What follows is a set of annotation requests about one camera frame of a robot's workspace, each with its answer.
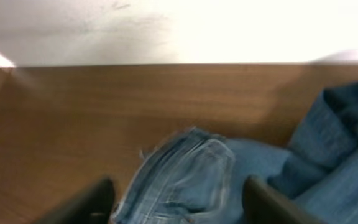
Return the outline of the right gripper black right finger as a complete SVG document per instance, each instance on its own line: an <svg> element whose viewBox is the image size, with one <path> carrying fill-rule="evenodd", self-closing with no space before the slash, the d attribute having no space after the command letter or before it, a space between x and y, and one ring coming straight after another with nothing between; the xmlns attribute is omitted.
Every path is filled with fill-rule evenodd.
<svg viewBox="0 0 358 224"><path fill-rule="evenodd" d="M254 175L244 182L242 207L250 224L324 223Z"/></svg>

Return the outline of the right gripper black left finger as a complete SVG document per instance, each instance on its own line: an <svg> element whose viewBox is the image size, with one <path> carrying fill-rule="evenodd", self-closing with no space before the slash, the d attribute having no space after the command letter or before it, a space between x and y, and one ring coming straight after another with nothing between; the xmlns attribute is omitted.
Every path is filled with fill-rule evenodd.
<svg viewBox="0 0 358 224"><path fill-rule="evenodd" d="M115 201L113 181L104 177L33 221L35 224L108 224Z"/></svg>

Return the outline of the blue denim jeans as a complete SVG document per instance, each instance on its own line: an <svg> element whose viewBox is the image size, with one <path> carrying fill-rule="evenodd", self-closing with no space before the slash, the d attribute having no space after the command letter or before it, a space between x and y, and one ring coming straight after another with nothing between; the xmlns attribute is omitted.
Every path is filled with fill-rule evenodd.
<svg viewBox="0 0 358 224"><path fill-rule="evenodd" d="M287 147L198 128L154 150L119 202L115 223L244 223L256 177L325 223L358 223L358 82L317 97Z"/></svg>

